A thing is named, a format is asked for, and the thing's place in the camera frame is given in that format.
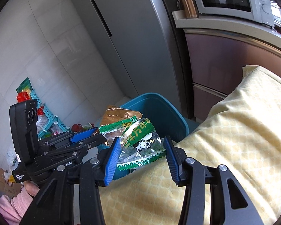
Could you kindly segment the pink sleeve forearm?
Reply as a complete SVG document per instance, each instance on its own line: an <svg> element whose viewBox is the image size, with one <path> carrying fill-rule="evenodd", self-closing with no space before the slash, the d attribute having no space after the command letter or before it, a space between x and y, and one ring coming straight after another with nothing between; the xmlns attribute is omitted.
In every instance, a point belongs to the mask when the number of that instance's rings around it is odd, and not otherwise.
<svg viewBox="0 0 281 225"><path fill-rule="evenodd" d="M32 201L32 196L25 188L12 199L3 195L0 197L0 213L8 224L18 225Z"/></svg>

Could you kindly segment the left hand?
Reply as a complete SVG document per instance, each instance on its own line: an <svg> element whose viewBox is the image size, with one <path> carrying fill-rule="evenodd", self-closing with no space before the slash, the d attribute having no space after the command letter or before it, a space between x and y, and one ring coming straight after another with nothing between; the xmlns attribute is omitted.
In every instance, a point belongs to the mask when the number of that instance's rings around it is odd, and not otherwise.
<svg viewBox="0 0 281 225"><path fill-rule="evenodd" d="M39 187L31 181L24 181L24 188L32 197L35 197L40 190Z"/></svg>

